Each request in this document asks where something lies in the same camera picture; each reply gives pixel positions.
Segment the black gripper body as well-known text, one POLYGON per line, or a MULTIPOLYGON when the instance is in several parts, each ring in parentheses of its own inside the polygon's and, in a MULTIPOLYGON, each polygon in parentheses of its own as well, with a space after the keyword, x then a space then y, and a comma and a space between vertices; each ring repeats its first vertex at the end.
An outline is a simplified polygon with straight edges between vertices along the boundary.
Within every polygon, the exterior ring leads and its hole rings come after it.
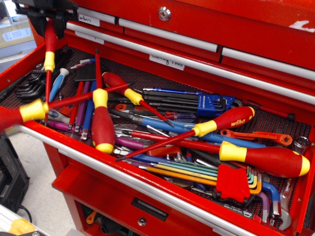
POLYGON ((70 0, 13 0, 16 13, 31 17, 76 19, 78 4, 70 0))

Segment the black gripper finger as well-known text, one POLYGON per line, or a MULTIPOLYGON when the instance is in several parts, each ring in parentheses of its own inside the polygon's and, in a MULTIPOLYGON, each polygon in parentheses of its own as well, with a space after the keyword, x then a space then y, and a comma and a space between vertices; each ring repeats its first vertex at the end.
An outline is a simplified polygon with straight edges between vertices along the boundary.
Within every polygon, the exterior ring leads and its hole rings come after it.
POLYGON ((42 37, 45 35, 47 20, 46 17, 43 16, 39 12, 29 12, 28 18, 34 27, 36 33, 42 37))
POLYGON ((66 23, 68 20, 72 20, 73 17, 73 12, 56 12, 54 17, 54 29, 58 39, 62 39, 64 37, 66 23))

